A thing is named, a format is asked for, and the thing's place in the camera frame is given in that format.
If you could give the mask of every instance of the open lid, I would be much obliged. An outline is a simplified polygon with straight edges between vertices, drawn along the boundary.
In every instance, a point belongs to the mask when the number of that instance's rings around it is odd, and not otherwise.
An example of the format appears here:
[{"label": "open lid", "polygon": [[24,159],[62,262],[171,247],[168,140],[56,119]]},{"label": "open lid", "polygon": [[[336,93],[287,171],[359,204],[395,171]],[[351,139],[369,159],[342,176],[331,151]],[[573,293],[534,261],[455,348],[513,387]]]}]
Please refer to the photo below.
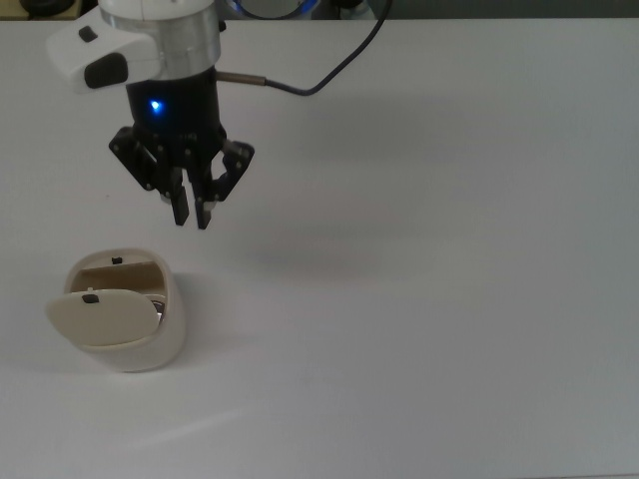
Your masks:
[{"label": "open lid", "polygon": [[78,346],[113,346],[155,333],[161,312],[148,297],[125,289],[72,292],[47,305],[54,327]]}]

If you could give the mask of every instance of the white container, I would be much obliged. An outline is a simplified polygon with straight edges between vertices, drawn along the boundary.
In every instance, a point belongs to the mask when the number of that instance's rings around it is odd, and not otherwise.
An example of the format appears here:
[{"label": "white container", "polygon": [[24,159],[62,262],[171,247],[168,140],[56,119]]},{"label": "white container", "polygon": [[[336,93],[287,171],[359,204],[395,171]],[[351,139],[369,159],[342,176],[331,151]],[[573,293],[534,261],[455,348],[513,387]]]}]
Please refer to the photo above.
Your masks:
[{"label": "white container", "polygon": [[165,365],[186,337],[173,275],[159,256],[142,249],[102,251],[79,261],[47,315],[73,345],[122,372]]}]

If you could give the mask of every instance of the black cable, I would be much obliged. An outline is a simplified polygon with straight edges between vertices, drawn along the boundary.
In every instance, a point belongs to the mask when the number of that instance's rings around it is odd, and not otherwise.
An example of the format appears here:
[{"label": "black cable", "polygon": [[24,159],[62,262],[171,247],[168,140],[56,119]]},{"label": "black cable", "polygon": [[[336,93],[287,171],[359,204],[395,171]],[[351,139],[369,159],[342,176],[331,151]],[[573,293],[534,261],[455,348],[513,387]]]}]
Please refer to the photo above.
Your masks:
[{"label": "black cable", "polygon": [[354,52],[348,55],[343,62],[337,65],[334,68],[334,70],[332,70],[332,72],[326,75],[326,77],[314,87],[309,88],[308,90],[303,90],[300,88],[292,87],[290,85],[286,85],[284,83],[276,82],[274,80],[269,80],[269,79],[266,80],[265,86],[276,88],[278,90],[282,90],[283,92],[292,93],[293,95],[298,95],[301,97],[309,97],[319,92],[320,90],[323,89],[323,87],[328,85],[333,78],[339,75],[339,73],[341,73],[341,71],[344,68],[350,65],[350,63],[355,58],[357,58],[361,54],[361,52],[363,52],[366,49],[368,45],[370,45],[370,42],[372,42],[372,40],[377,36],[377,33],[379,33],[379,30],[381,29],[381,26],[383,25],[383,23],[386,21],[386,18],[388,18],[388,13],[390,13],[390,8],[392,7],[392,2],[393,0],[386,0],[386,5],[384,6],[383,11],[381,12],[381,15],[379,16],[379,20],[377,20],[377,23],[375,24],[374,28],[368,34],[366,39],[361,43],[361,45],[359,45]]},{"label": "black cable", "polygon": [[361,43],[361,45],[359,45],[354,52],[348,55],[343,62],[337,65],[328,75],[326,75],[326,77],[323,80],[321,80],[317,85],[315,85],[312,88],[304,90],[301,88],[292,87],[291,85],[287,85],[285,83],[269,80],[268,78],[265,78],[265,77],[259,77],[255,75],[242,75],[242,74],[236,74],[236,73],[226,73],[226,72],[218,72],[217,80],[220,82],[232,82],[232,83],[242,83],[245,85],[260,85],[264,87],[271,87],[277,90],[282,90],[283,92],[291,93],[293,95],[298,95],[300,97],[309,97],[311,95],[314,95],[315,93],[322,90],[323,87],[328,85],[333,78],[339,75],[339,73],[341,73],[341,71],[344,68],[350,65],[350,63],[355,58],[357,58],[361,54],[361,52],[363,52],[366,49],[368,45],[370,45],[370,42],[372,42],[372,40],[377,36],[377,33],[379,33],[381,26],[388,18],[388,13],[390,13],[390,8],[392,7],[392,2],[393,0],[386,0],[386,5],[384,6],[383,11],[381,12],[381,15],[379,16],[377,23],[375,24],[371,32],[368,34],[366,39]]}]

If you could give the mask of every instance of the white tabletop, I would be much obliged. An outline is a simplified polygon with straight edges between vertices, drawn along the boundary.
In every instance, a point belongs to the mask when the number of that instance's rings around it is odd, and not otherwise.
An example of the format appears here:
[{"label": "white tabletop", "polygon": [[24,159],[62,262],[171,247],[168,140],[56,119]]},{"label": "white tabletop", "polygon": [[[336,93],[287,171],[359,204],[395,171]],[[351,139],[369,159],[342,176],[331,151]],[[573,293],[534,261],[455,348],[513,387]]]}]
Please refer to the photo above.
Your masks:
[{"label": "white tabletop", "polygon": [[[391,22],[320,95],[224,85],[257,155],[205,232],[107,145],[60,24],[0,24],[0,467],[20,479],[639,472],[639,21]],[[220,68],[310,86],[370,24],[235,23]],[[44,304],[159,253],[182,355],[110,373]]]}]

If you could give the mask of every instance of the blue led light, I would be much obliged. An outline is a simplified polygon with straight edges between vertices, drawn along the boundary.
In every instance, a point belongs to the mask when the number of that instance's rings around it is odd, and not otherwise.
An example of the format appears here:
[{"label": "blue led light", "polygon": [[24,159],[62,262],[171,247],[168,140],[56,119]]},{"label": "blue led light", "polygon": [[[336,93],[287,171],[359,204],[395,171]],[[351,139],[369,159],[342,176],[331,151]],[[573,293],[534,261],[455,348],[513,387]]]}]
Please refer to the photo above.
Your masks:
[{"label": "blue led light", "polygon": [[157,100],[152,100],[150,105],[153,113],[156,115],[160,115],[164,110],[164,103],[158,102]]}]

